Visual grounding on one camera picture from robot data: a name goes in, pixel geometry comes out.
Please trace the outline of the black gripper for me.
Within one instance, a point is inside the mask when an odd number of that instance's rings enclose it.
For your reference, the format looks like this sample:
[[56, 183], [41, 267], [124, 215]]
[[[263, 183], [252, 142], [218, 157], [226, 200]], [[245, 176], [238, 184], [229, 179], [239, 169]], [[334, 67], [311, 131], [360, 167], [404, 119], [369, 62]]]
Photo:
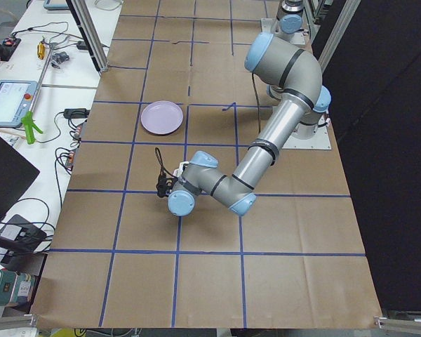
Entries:
[[174, 170], [173, 175], [176, 179], [173, 184], [173, 191], [179, 190], [180, 188], [184, 190], [189, 190], [187, 184], [187, 179], [183, 176], [184, 171], [187, 169], [187, 164], [180, 164], [177, 169]]

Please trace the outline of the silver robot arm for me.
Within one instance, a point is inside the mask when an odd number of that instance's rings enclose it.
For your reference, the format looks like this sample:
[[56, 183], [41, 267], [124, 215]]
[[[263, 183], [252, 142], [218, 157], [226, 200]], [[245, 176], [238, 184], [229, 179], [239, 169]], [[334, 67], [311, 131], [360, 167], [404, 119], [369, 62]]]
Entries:
[[305, 3], [302, 0], [283, 0], [279, 2], [276, 12], [276, 24], [272, 28], [281, 39], [291, 42], [292, 38], [299, 32], [303, 36], [310, 37], [311, 30], [303, 26], [303, 13], [305, 12]]
[[217, 159], [207, 152], [194, 154], [168, 196], [168, 209], [175, 216], [189, 215], [202, 192], [238, 216], [244, 216], [255, 203], [255, 186], [275, 164], [304, 115], [317, 104], [322, 71], [310, 52], [272, 33], [261, 32], [248, 50], [244, 67], [264, 83], [281, 89], [279, 106], [232, 175], [223, 174]]

